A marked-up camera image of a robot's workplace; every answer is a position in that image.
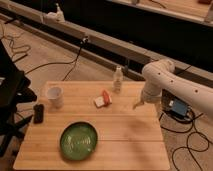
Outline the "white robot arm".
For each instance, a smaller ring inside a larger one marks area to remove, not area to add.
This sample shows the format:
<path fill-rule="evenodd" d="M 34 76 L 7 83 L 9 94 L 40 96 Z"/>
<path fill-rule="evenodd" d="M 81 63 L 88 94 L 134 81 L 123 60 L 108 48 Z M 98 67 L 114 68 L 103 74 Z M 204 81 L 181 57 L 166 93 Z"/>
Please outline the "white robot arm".
<path fill-rule="evenodd" d="M 183 79 L 174 74 L 175 65 L 169 59 L 146 64 L 142 69 L 145 79 L 140 100 L 133 108 L 144 103 L 156 103 L 165 89 L 193 108 L 213 119 L 213 88 Z"/>

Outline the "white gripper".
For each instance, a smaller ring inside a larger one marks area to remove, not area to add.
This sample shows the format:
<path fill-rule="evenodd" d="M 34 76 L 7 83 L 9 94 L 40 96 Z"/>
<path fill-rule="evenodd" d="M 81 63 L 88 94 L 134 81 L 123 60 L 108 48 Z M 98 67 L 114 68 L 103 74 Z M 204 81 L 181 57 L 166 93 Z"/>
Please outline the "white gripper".
<path fill-rule="evenodd" d="M 140 99 L 133 104 L 133 108 L 136 109 L 145 103 L 155 104 L 161 101 L 162 92 L 161 91 L 148 91 L 143 89 L 141 91 Z"/>

